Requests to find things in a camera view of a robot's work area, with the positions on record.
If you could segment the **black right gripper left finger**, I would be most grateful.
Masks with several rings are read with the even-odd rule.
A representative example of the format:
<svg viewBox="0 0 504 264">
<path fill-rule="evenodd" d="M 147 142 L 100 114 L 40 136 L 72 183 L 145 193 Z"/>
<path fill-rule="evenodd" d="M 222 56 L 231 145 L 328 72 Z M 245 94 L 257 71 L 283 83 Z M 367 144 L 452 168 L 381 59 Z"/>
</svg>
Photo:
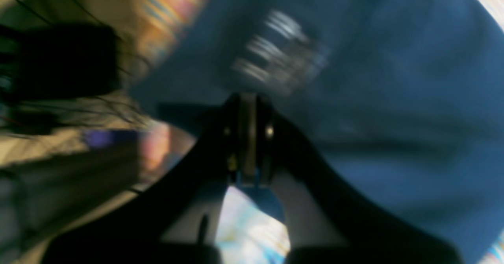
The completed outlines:
<svg viewBox="0 0 504 264">
<path fill-rule="evenodd" d="M 250 178 L 250 97 L 233 95 L 193 148 L 117 210 L 58 236 L 44 264 L 220 264 L 213 244 L 229 185 Z"/>
</svg>

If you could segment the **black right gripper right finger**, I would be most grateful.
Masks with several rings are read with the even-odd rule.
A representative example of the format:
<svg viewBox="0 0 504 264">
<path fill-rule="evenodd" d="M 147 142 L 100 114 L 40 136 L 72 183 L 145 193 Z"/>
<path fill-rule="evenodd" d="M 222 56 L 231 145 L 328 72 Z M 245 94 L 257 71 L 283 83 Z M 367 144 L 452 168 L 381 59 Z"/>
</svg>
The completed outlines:
<svg viewBox="0 0 504 264">
<path fill-rule="evenodd" d="M 263 96 L 250 95 L 250 185 L 277 194 L 290 228 L 287 264 L 460 264 L 445 241 L 344 181 Z"/>
</svg>

